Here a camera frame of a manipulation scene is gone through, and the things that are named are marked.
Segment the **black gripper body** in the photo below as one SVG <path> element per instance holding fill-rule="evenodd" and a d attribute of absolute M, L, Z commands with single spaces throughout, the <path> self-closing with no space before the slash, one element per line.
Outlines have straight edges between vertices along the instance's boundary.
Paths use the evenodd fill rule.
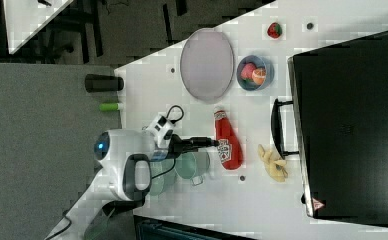
<path fill-rule="evenodd" d="M 187 153 L 192 147 L 192 142 L 189 139 L 181 139 L 178 135 L 171 136 L 168 145 L 168 159 L 176 159 L 181 154 Z"/>

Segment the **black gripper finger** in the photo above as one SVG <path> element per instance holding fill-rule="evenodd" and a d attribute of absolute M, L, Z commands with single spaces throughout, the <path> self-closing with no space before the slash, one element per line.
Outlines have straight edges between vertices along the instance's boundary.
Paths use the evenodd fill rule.
<path fill-rule="evenodd" d="M 217 147 L 219 142 L 209 137 L 192 137 L 191 144 L 194 148 Z"/>

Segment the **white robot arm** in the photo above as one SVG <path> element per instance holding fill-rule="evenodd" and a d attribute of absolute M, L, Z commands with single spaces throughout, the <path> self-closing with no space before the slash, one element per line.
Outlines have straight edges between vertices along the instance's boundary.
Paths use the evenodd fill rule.
<path fill-rule="evenodd" d="M 94 144 L 101 169 L 45 240 L 82 240 L 102 208 L 114 201 L 139 202 L 149 193 L 154 161 L 176 159 L 201 148 L 216 147 L 209 137 L 182 139 L 171 130 L 108 130 Z"/>

